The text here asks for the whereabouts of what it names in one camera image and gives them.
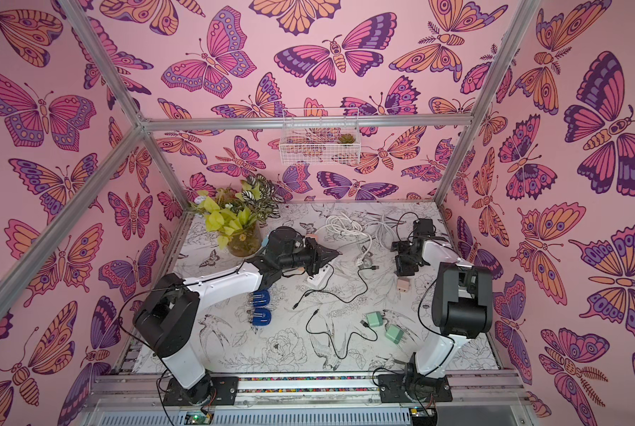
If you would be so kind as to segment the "small beige plug adapter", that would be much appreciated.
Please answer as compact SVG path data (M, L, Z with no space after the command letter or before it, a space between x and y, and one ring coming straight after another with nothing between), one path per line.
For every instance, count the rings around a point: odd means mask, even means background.
M397 279L397 290L401 293L406 293L411 288L411 282L409 279L405 277L400 277Z

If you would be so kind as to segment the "white power strip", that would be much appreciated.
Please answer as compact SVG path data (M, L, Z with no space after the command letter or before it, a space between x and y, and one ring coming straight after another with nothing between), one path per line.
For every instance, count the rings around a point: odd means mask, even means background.
M309 290L324 289L327 282L332 277L335 268L331 264L323 266L316 274L310 275L306 278L305 283Z

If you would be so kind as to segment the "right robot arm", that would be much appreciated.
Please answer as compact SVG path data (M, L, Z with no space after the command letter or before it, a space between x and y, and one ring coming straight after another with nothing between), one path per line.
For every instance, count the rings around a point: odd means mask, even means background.
M395 252L398 282L409 284L423 266L433 266L437 275L420 298L432 296L432 326L424 325L429 336L408 362L403 384L438 387L458 351L492 326L492 274L459 255L448 241L436 234L431 219L413 221L411 235L391 245Z

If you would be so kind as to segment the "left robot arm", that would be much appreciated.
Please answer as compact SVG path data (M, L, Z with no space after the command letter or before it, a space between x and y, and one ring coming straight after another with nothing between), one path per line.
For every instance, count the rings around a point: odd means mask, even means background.
M288 226L268 235L268 241L239 266L203 277L164 275L133 317L133 325L172 374L181 393L193 404L204 402L212 379L195 350L197 317L227 299L269 289L290 270L302 268L314 276L340 256L316 239Z

